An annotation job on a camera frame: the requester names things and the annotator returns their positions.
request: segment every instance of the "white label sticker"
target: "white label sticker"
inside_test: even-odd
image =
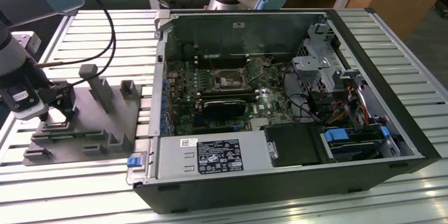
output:
[[[234,23],[234,28],[245,28],[245,27],[246,27],[245,22],[235,22]]]
[[[193,147],[197,146],[198,138],[189,138],[181,140],[181,146],[182,147]]]
[[[13,99],[14,99],[17,102],[19,102],[19,101],[27,99],[27,97],[29,97],[29,92],[27,92],[26,90],[22,91],[21,93],[13,95]]]

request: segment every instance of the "sticker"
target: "sticker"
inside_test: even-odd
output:
[[[22,100],[25,100],[25,99],[29,98],[29,92],[25,90],[25,91],[22,91],[21,93],[13,95],[11,97],[13,97],[13,99],[14,99],[17,102],[19,102],[19,101],[22,101]]]
[[[181,140],[181,146],[182,147],[193,147],[197,146],[198,138],[189,138]]]
[[[199,142],[198,166],[201,174],[245,170],[241,141],[238,139]]]
[[[235,22],[234,23],[234,28],[245,28],[245,27],[246,27],[245,22]]]

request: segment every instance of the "motherboard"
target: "motherboard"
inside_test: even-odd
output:
[[[253,131],[293,122],[283,66],[270,55],[169,61],[175,135]]]

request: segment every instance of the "barcode sticker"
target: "barcode sticker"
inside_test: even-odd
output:
[[[197,143],[198,143],[198,138],[181,139],[181,146],[182,147],[197,146]]]

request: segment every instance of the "metal slat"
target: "metal slat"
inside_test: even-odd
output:
[[[427,83],[427,79],[422,76],[422,74],[406,74],[406,75],[397,75],[397,76],[386,76],[385,77],[387,83],[390,85],[398,84],[418,84],[418,83]]]
[[[448,105],[447,104],[411,106],[407,109],[414,118],[426,117],[426,116],[448,115]]]
[[[117,19],[114,26],[137,26],[137,25],[154,25],[154,19]],[[110,26],[110,21],[106,19],[77,19],[73,22],[74,26]]]
[[[346,57],[346,59],[351,66],[357,65],[351,57]],[[378,67],[411,65],[411,62],[406,57],[373,58],[373,62]]]
[[[390,37],[387,37],[386,35],[355,35],[355,38],[359,42],[365,41],[393,42]]]
[[[391,86],[398,95],[435,93],[437,90],[431,84],[405,84]]]
[[[399,49],[366,50],[366,53],[370,57],[405,57],[405,54]]]
[[[381,28],[375,29],[351,29],[353,34],[357,35],[383,35],[385,32]]]
[[[414,66],[401,66],[401,67],[378,67],[383,76],[394,76],[403,74],[419,73],[419,70]]]
[[[154,74],[155,67],[145,66],[145,67],[110,67],[103,76],[134,76],[141,74]],[[79,78],[79,69],[51,69],[47,71],[49,78]]]
[[[71,27],[69,29],[67,34],[90,34],[90,31],[93,33],[111,33],[111,27],[110,26],[77,26],[77,27]],[[115,31],[118,33],[118,35],[121,33],[137,33],[137,32],[146,32],[146,31],[151,31],[155,32],[157,31],[157,27],[153,25],[149,26],[118,26],[115,27]]]
[[[89,63],[90,64],[97,64],[99,67],[105,67],[107,62],[110,61],[110,58],[107,57],[101,57],[95,60],[91,60]],[[155,56],[141,56],[141,57],[118,57],[114,58],[114,67],[119,66],[145,66],[145,65],[154,65],[157,63],[157,57]],[[77,68],[79,69],[81,66],[86,64],[85,63],[78,63],[67,66],[57,66],[51,67],[50,69],[59,69],[59,68]]]
[[[86,56],[98,55],[103,49],[78,49],[78,50],[62,50],[59,51],[54,59],[85,59]],[[155,56],[157,48],[141,47],[141,48],[119,48],[115,52],[115,57],[133,57],[133,56]],[[109,50],[102,57],[111,57],[111,50]]]
[[[415,118],[415,122],[423,130],[435,130],[448,128],[448,116],[437,116],[433,118]]]
[[[365,16],[365,17],[342,17],[343,21],[347,23],[351,22],[366,22],[366,23],[375,23],[375,21],[373,20],[373,18],[370,16]]]
[[[349,28],[379,28],[381,26],[378,25],[378,23],[373,22],[373,23],[346,23]]]
[[[358,10],[342,10],[338,12],[342,17],[370,17],[367,12]]]
[[[105,49],[109,41],[63,42],[61,50]],[[157,40],[119,40],[118,48],[157,47]]]
[[[118,33],[118,40],[154,39],[155,33]],[[69,34],[65,41],[110,41],[111,34]]]
[[[147,12],[147,13],[111,13],[113,19],[153,19],[157,16],[155,12]],[[107,19],[107,16],[105,13],[79,13],[75,16],[75,20],[78,19]]]

